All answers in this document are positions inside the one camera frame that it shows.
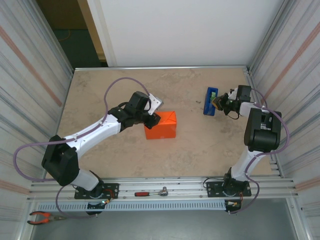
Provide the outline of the blue tape dispenser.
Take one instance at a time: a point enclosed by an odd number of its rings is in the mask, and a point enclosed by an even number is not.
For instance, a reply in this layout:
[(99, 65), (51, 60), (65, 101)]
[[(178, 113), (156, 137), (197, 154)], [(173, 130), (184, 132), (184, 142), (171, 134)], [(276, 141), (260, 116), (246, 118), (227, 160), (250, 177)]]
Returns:
[(204, 108), (203, 108), (203, 114), (207, 116), (214, 116), (216, 108), (212, 105), (212, 100), (210, 100), (211, 92), (216, 93), (216, 97), (218, 96), (218, 89), (214, 87), (208, 87), (205, 99), (204, 99)]

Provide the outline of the aluminium table edge rail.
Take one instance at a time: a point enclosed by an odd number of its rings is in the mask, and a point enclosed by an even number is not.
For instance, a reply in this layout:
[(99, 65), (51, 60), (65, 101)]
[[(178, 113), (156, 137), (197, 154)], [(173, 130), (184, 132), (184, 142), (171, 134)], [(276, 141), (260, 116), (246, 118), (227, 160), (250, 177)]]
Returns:
[(127, 67), (78, 67), (75, 72), (108, 71), (108, 70), (169, 70), (169, 69), (242, 69), (248, 70), (245, 65), (194, 65), (194, 66), (127, 66)]

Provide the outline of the striped translucent enclosure panel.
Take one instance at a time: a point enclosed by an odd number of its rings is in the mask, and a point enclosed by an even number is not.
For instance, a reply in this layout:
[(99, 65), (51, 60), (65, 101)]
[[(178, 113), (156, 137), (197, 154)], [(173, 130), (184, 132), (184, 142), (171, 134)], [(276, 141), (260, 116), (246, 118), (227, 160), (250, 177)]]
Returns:
[(294, 222), (320, 240), (320, 0), (282, 0), (249, 72), (290, 133), (275, 159), (295, 184)]
[(73, 68), (36, 0), (0, 0), (0, 240), (19, 236)]

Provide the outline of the aluminium mounting rail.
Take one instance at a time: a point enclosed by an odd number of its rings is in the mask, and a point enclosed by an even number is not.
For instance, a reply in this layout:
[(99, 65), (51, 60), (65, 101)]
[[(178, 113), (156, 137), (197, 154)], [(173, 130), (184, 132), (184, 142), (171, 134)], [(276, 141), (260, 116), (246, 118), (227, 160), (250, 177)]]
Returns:
[[(294, 181), (277, 175), (254, 175), (258, 182), (260, 199), (296, 198), (298, 192)], [(118, 183), (118, 201), (146, 200), (146, 197), (135, 197), (135, 192), (159, 192), (163, 187), (168, 196), (151, 196), (151, 200), (199, 200), (208, 197), (203, 187), (204, 177), (156, 177), (156, 178), (105, 178), (106, 183)], [(52, 202), (61, 187), (55, 182), (32, 183), (27, 200)]]

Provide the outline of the red-handled ratchet wrench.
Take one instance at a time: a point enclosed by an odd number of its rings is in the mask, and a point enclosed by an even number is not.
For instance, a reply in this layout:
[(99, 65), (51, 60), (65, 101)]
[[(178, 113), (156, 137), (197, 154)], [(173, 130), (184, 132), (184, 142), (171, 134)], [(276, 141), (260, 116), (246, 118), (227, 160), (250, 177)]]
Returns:
[(158, 192), (155, 192), (155, 191), (142, 191), (142, 192), (135, 192), (134, 193), (134, 196), (135, 197), (149, 197), (149, 196), (161, 196), (161, 197), (165, 197), (167, 196), (169, 193), (168, 193), (168, 190), (167, 188), (164, 186), (162, 188), (162, 190), (158, 191)]

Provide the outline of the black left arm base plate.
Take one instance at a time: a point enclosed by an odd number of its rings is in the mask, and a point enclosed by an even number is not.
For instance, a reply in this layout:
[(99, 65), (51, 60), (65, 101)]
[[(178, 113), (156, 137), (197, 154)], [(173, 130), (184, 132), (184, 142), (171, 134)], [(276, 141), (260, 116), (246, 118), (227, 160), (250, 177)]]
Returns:
[(117, 199), (119, 195), (119, 186), (118, 183), (99, 183), (91, 191), (77, 186), (75, 188), (74, 198), (76, 200)]

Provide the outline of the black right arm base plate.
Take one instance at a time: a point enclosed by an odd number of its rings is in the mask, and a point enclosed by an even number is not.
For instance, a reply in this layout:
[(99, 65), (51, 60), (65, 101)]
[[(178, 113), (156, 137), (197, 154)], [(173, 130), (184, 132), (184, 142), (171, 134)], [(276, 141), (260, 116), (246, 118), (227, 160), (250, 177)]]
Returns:
[(250, 197), (252, 195), (251, 187), (248, 181), (210, 181), (206, 182), (207, 196), (209, 198), (218, 197)]

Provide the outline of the orange-handled pliers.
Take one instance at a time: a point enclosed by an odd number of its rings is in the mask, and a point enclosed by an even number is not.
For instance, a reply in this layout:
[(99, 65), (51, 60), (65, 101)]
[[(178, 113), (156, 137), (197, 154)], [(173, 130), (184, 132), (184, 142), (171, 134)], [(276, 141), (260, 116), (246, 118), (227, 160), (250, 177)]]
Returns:
[(47, 223), (52, 222), (52, 221), (59, 221), (59, 220), (65, 220), (66, 219), (66, 217), (64, 217), (64, 216), (52, 215), (51, 213), (44, 212), (44, 211), (33, 211), (29, 215), (30, 216), (41, 216), (42, 217), (42, 219), (38, 220), (38, 221), (28, 220), (27, 223), (29, 225), (32, 225), (32, 226), (43, 225), (43, 224), (47, 224)]

